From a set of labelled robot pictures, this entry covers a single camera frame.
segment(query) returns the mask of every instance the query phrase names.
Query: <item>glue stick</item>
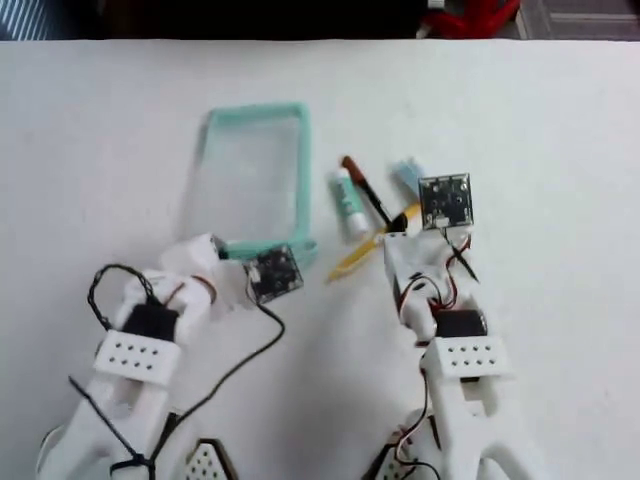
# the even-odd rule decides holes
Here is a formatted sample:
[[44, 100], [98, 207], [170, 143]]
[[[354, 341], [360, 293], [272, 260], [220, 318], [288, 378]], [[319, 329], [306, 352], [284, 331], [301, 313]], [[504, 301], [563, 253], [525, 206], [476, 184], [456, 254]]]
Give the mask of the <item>glue stick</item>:
[[354, 240], [362, 239], [369, 233], [369, 223], [362, 211], [362, 203], [346, 168], [339, 168], [335, 173], [334, 191], [338, 200], [340, 215], [347, 224], [349, 237]]

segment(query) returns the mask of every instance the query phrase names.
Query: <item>white surface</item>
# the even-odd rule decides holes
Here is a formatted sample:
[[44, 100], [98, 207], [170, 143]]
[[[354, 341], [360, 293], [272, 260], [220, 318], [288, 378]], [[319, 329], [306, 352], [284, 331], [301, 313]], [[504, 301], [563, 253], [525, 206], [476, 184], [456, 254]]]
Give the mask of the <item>white surface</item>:
[[[323, 283], [351, 248], [327, 182], [349, 153], [392, 211], [404, 200], [391, 161], [471, 172], [474, 268], [551, 471], [634, 478], [639, 55], [587, 42], [0, 44], [0, 476], [30, 475], [78, 402], [66, 375], [87, 378], [103, 335], [85, 303], [95, 270], [155, 265], [175, 240], [208, 110], [302, 100], [320, 255], [305, 288], [272, 305], [282, 343], [200, 417], [240, 477], [357, 478], [420, 405], [419, 352], [381, 252]], [[98, 292], [105, 309], [123, 278]], [[190, 359], [206, 359], [200, 393], [276, 328], [255, 312], [210, 330]]]

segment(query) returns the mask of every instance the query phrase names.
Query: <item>yellow pencil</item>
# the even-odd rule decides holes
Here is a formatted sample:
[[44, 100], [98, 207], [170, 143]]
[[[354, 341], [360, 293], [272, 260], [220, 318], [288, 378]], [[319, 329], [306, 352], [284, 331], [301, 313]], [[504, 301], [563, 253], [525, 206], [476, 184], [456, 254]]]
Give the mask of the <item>yellow pencil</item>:
[[[414, 203], [407, 207], [404, 211], [404, 214], [407, 216], [407, 219], [415, 217], [418, 213], [420, 213], [420, 204]], [[353, 272], [358, 266], [363, 263], [363, 260], [373, 252], [378, 246], [378, 238], [380, 235], [386, 233], [387, 229], [382, 228], [378, 230], [369, 240], [360, 245], [355, 251], [350, 253], [347, 257], [342, 259], [342, 261], [334, 268], [329, 277], [327, 278], [327, 283], [337, 280], [338, 278], [345, 277]]]

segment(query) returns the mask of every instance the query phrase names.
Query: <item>electronic component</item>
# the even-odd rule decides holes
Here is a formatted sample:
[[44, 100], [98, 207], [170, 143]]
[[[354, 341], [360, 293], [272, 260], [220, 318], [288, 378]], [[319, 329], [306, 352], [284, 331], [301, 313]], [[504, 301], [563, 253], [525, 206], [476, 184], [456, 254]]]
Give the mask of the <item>electronic component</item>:
[[261, 253], [244, 265], [259, 304], [302, 287], [302, 276], [288, 245]]
[[424, 230], [473, 225], [469, 174], [421, 178], [420, 204]]
[[484, 337], [487, 323], [478, 310], [439, 310], [433, 314], [437, 337]]

